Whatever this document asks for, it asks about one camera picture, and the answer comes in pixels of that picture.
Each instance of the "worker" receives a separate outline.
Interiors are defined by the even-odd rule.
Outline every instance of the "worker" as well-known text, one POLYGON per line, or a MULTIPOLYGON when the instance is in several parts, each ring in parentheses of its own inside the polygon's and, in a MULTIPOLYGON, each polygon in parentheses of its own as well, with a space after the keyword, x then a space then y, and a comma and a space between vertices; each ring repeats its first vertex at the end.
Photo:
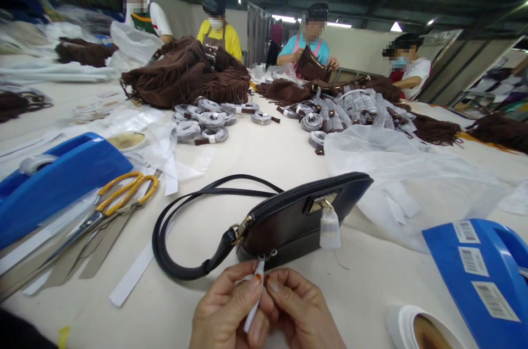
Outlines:
POLYGON ((223 47, 242 62, 242 49, 237 31, 226 22, 226 2, 203 0, 202 8, 207 14, 207 19, 203 21, 196 38, 210 50, 223 47))
POLYGON ((158 36, 165 44, 173 41, 171 26, 159 4, 151 0, 123 0, 126 4, 125 23, 138 30, 158 36))
POLYGON ((317 286, 289 268, 271 271, 264 279, 256 275, 257 260, 227 268, 198 303, 192 319, 190 349, 265 346, 270 324, 277 324, 286 342, 299 349, 345 349, 325 298, 317 286), (248 334, 246 316, 259 301, 248 334))
POLYGON ((423 43, 423 37, 406 33, 397 37, 383 50, 383 56, 389 58, 392 64, 393 85, 401 89, 401 97, 404 99, 414 99, 431 73, 431 61, 420 58, 417 54, 423 43), (403 72, 401 79, 397 77, 399 72, 403 72))
POLYGON ((275 66, 277 64, 277 57, 279 56, 279 51, 281 50, 282 39, 284 37, 284 29, 282 27, 282 19, 279 19, 279 22, 271 25, 269 29, 269 50, 268 57, 266 58, 266 70, 270 66, 275 66))
POLYGON ((321 32, 325 28, 328 20, 328 5, 325 3, 315 3, 308 9, 304 31, 292 36, 277 58, 277 66, 288 63, 296 63, 303 54, 306 43, 310 46, 313 56, 317 58, 323 66, 336 70, 339 61, 336 58, 329 58, 330 49, 328 44, 321 38, 321 32))

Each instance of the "black leather strap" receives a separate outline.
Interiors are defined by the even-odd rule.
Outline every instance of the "black leather strap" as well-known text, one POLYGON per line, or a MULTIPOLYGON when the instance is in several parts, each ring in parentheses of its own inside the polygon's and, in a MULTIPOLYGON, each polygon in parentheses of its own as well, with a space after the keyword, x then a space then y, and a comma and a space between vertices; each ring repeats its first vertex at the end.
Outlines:
POLYGON ((170 255, 167 252, 165 236, 167 233, 167 226, 170 220, 174 217, 174 215, 178 212, 178 210, 183 205, 189 203, 190 201, 202 195, 243 195, 243 196, 261 197, 261 198, 269 198, 275 195, 274 193, 264 192, 264 191, 217 188, 219 185, 222 185, 228 181, 236 180, 236 179, 248 179, 248 180, 258 181, 277 192, 284 192, 282 189, 271 184, 270 182, 266 180, 259 179, 257 177, 250 176, 250 175, 239 174, 239 175, 232 175, 232 176, 224 177, 202 188, 200 191, 192 192, 182 197, 179 197, 177 200, 168 204, 167 207, 163 210, 163 212, 159 215, 156 221, 156 225, 154 227, 154 232, 152 234, 152 249, 154 251, 154 257, 156 258, 156 261, 158 262, 161 269, 163 269, 163 271, 167 275, 173 278, 179 279, 179 280, 195 280, 195 279, 208 275, 209 272, 214 270, 214 268, 219 266, 221 262, 224 261, 224 259, 227 257, 227 255, 231 252, 231 250, 234 247, 233 242, 235 242, 235 240, 237 239, 235 230, 230 228, 226 232, 224 232, 224 234, 222 235, 220 244, 218 245, 218 248, 216 252, 214 253, 213 257, 211 257, 211 259, 205 260, 201 266, 197 268, 185 268, 185 267, 182 267, 181 265, 176 264, 171 259, 170 255), (183 199, 185 200, 182 201, 175 210, 170 212, 170 214, 168 215, 166 219, 165 217, 167 216, 169 211, 173 208, 173 206, 183 199))

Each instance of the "black handbag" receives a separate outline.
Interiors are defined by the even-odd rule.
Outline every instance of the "black handbag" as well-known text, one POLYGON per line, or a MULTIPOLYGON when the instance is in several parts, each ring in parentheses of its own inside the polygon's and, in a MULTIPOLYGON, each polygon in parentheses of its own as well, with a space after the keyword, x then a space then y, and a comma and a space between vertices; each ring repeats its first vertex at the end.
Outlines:
POLYGON ((322 208, 325 205, 332 205, 341 225, 372 182, 366 173, 353 172, 283 191, 266 180, 250 175, 225 177, 166 206, 159 215, 152 234, 154 256, 167 275, 179 280, 195 280, 208 275, 234 247, 241 261, 265 258, 266 269, 278 267, 319 248, 322 208), (218 188, 235 179, 258 181, 277 194, 218 188), (183 205, 205 194, 244 195, 267 199, 255 206, 240 224, 232 225, 224 232, 211 259, 204 261, 197 268, 184 268, 176 264, 167 252, 167 226, 183 205))

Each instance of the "brown apron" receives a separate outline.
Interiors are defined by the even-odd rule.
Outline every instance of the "brown apron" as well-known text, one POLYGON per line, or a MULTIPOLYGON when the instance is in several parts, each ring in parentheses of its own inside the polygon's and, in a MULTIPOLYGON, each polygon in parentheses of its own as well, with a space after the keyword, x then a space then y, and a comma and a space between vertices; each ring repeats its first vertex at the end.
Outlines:
POLYGON ((205 51, 205 55, 209 58, 211 61, 215 61, 216 59, 216 53, 218 51, 218 47, 226 48, 226 26, 227 22, 224 22, 224 31, 222 34, 222 38, 220 40, 216 38, 209 37, 209 33, 211 33, 212 27, 209 27, 209 31, 207 34, 203 37, 203 50, 205 51))

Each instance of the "fluorescent light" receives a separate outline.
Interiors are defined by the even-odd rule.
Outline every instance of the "fluorescent light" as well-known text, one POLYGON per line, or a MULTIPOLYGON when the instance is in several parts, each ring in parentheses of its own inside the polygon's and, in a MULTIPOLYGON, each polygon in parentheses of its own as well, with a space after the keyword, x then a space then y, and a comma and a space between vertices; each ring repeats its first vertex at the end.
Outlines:
POLYGON ((289 23, 295 23, 295 18, 292 16, 282 16, 282 15, 272 15, 273 19, 282 19, 282 22, 289 22, 289 23))
POLYGON ((334 22, 328 22, 327 23, 328 26, 334 26, 334 27, 344 27, 345 29, 349 29, 352 27, 352 25, 349 25, 349 24, 338 24, 338 23, 334 23, 334 22))
POLYGON ((392 25, 390 31, 402 32, 403 30, 400 28, 400 24, 398 22, 394 22, 394 25, 392 25))

